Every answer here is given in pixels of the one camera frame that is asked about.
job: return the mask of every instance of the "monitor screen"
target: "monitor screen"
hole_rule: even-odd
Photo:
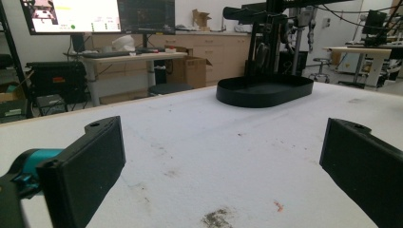
[[[20,0],[31,35],[121,32],[117,0]]]
[[[367,20],[365,21],[365,27],[362,29],[363,34],[377,35],[384,27],[387,13],[370,10]]]
[[[175,0],[117,0],[122,33],[175,34]]]

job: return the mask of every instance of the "wooden cabinet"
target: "wooden cabinet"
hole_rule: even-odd
[[[225,62],[223,78],[240,77],[244,75],[245,63],[248,59],[250,37],[230,36],[225,38],[224,45]]]
[[[86,49],[101,49],[104,46],[111,46],[111,42],[122,35],[96,35],[86,42]],[[142,35],[132,35],[136,46],[143,43]],[[149,47],[184,47],[190,49],[193,56],[205,58],[212,66],[206,69],[206,86],[215,86],[217,82],[225,78],[243,76],[245,61],[248,58],[250,36],[245,34],[223,34],[206,32],[185,33],[177,35],[152,35],[148,38]],[[145,67],[134,67],[132,70],[145,69]],[[108,73],[115,73],[110,68]]]

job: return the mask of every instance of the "white wall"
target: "white wall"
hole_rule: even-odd
[[[17,51],[20,56],[22,66],[28,62],[42,61],[64,61],[66,57],[62,54],[66,52],[69,45],[69,36],[30,36],[21,10],[19,0],[2,0],[9,20],[11,32]],[[240,8],[243,4],[257,3],[264,0],[176,0],[176,21],[177,24],[191,25],[192,10],[210,12],[211,20],[208,26],[211,29],[221,28],[221,15],[224,7]],[[332,10],[360,10],[364,1],[365,9],[377,10],[387,8],[392,0],[354,0],[350,2],[329,4]],[[329,28],[321,28],[323,17],[331,18]],[[344,14],[344,18],[357,21],[357,14]],[[224,24],[229,30],[237,24],[236,21],[224,20]],[[317,13],[317,27],[315,28],[315,50],[309,55],[308,65],[312,64],[311,59],[319,56],[328,56],[323,47],[340,46],[346,41],[353,39],[355,26],[349,25],[334,17],[330,12],[319,10]],[[302,50],[307,50],[306,30],[302,40]],[[0,34],[0,51],[7,49],[7,42]]]

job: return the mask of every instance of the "stain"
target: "stain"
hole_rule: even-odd
[[[358,104],[358,103],[363,103],[363,102],[365,102],[365,100],[362,100],[362,99],[352,99],[349,101],[349,103],[352,103],[352,104]]]
[[[233,226],[226,221],[231,212],[228,209],[219,209],[209,213],[201,220],[208,228],[232,228]]]
[[[179,176],[178,170],[172,169],[169,170],[168,172],[164,173],[169,178],[177,178]]]
[[[282,210],[284,209],[284,206],[281,205],[278,201],[274,201],[274,204],[278,207],[278,212],[282,212]]]

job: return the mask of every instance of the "workbench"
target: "workbench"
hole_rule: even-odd
[[[368,79],[365,83],[365,89],[368,90],[376,90],[383,62],[385,59],[389,59],[392,52],[390,48],[326,47],[325,49],[335,52],[360,53],[366,55],[366,58],[373,58],[371,71],[368,73]]]
[[[376,227],[319,158],[328,118],[402,149],[402,97],[315,83],[309,96],[253,109],[215,94],[212,86],[0,124],[0,173],[28,149],[65,148],[85,125],[121,116],[125,168],[87,227]],[[32,228],[51,227],[43,196],[23,205]]]
[[[100,59],[82,58],[82,62],[86,68],[86,78],[89,93],[91,94],[92,104],[100,105],[100,97],[125,93],[141,88],[148,88],[155,85],[155,60],[179,59],[186,56],[186,53],[144,53],[136,56],[119,56]],[[146,77],[142,75],[132,75],[130,77],[112,77],[106,80],[100,80],[96,66],[106,66],[106,69],[112,65],[121,65],[125,68],[125,64],[133,62],[146,62]]]

